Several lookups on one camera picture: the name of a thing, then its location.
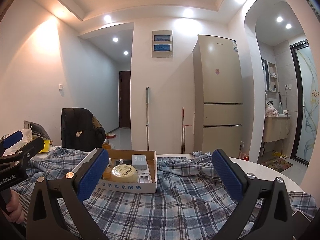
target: human hand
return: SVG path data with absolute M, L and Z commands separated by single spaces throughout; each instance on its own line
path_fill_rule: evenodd
M 11 190 L 11 199 L 6 208 L 10 212 L 9 216 L 3 210 L 2 212 L 9 222 L 21 224 L 24 221 L 24 212 L 19 202 L 19 194 L 14 190 Z

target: silver bolt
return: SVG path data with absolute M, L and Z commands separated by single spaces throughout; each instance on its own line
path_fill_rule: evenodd
M 253 173 L 248 173 L 247 177 L 248 177 L 248 179 L 255 179 L 256 175 L 254 175 Z
M 279 183 L 283 183 L 283 182 L 284 182 L 281 177 L 277 177 L 276 180 L 277 180 L 277 182 L 279 182 Z
M 42 182 L 44 181 L 44 177 L 43 176 L 40 176 L 38 179 L 37 179 L 38 182 Z
M 73 172 L 68 172 L 68 173 L 66 174 L 66 178 L 67 178 L 67 179 L 71 179 L 71 178 L 73 178 L 74 175 L 75 175 L 75 174 L 74 174 Z

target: beige refrigerator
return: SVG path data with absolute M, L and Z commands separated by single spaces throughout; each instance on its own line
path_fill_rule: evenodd
M 242 77 L 236 41 L 198 35 L 195 77 L 194 151 L 221 148 L 237 158 L 241 144 Z

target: plaid cloth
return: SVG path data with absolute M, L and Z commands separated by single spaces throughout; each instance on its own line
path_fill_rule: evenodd
M 86 153 L 58 147 L 47 160 L 33 158 L 27 168 L 28 179 L 14 187 L 22 194 L 27 214 L 34 183 L 39 176 L 63 177 Z M 95 189 L 84 205 L 109 239 L 211 239 L 236 207 L 225 191 L 211 155 L 194 153 L 192 160 L 158 158 L 156 194 L 133 194 Z M 314 198 L 302 192 L 289 192 L 292 212 L 301 210 L 313 218 Z M 70 231 L 79 236 L 62 199 L 58 199 Z M 256 207 L 242 235 L 253 226 L 262 201 Z

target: blue gripper pad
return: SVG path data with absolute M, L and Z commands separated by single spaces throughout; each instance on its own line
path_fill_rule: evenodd
M 233 163 L 221 149 L 215 150 L 212 153 L 212 164 L 230 197 L 240 202 L 247 185 L 244 171 L 242 171 L 238 164 Z
M 15 145 L 18 141 L 22 140 L 22 132 L 16 131 L 3 141 L 3 148 L 9 149 L 12 145 Z
M 103 149 L 78 184 L 77 197 L 81 202 L 91 197 L 108 163 L 109 154 Z

